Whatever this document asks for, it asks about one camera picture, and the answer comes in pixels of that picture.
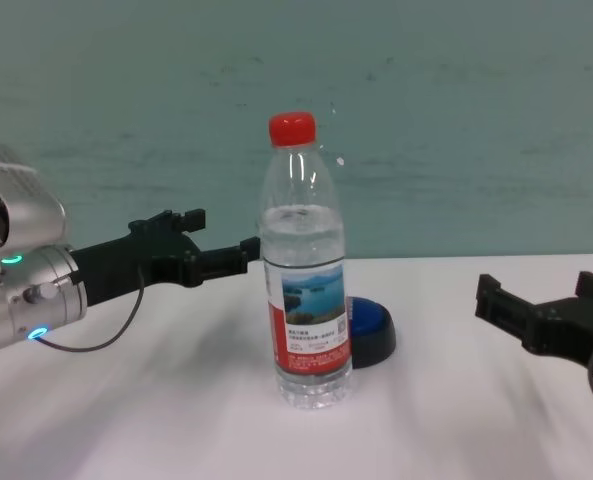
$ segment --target lake picture on label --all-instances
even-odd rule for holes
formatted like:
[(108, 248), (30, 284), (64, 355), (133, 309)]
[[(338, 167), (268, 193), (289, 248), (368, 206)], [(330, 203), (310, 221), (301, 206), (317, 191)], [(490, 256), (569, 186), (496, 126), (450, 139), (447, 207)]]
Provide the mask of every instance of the lake picture on label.
[(284, 273), (287, 323), (317, 325), (345, 313), (343, 266), (315, 273)]

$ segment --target red bottle cap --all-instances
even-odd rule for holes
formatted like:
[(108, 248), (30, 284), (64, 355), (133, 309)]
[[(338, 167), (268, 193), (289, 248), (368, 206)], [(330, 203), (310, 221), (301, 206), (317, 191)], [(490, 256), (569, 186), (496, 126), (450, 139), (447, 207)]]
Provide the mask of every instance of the red bottle cap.
[(288, 112), (269, 120), (269, 137), (275, 147), (294, 147), (316, 141), (316, 120), (309, 112)]

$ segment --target water bottle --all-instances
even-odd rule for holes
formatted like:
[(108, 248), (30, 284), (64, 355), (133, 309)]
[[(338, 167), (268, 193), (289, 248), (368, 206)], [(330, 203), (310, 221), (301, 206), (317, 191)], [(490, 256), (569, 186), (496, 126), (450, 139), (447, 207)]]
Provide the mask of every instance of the water bottle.
[(259, 229), (278, 385), (289, 404), (321, 408), (349, 393), (352, 368), (343, 220), (314, 117), (276, 115), (269, 134)]

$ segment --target table surface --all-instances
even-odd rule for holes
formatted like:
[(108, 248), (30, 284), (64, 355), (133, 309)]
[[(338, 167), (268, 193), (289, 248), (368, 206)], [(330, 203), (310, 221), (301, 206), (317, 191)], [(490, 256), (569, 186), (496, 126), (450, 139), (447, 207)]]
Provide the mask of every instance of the table surface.
[[(480, 273), (541, 302), (570, 296), (582, 269), (593, 255), (348, 261), (347, 293), (389, 308), (398, 348), (313, 412), (276, 391), (259, 264), (151, 287), (108, 349), (0, 350), (0, 480), (593, 479), (585, 371), (473, 314)], [(99, 343), (135, 297), (50, 339)]]

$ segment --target qr code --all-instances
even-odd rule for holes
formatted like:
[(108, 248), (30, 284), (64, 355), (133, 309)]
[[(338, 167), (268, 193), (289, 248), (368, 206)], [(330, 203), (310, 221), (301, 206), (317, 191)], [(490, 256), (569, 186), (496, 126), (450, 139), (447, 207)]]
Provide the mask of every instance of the qr code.
[(347, 319), (345, 315), (341, 315), (338, 319), (338, 334), (345, 333), (345, 330), (347, 330)]

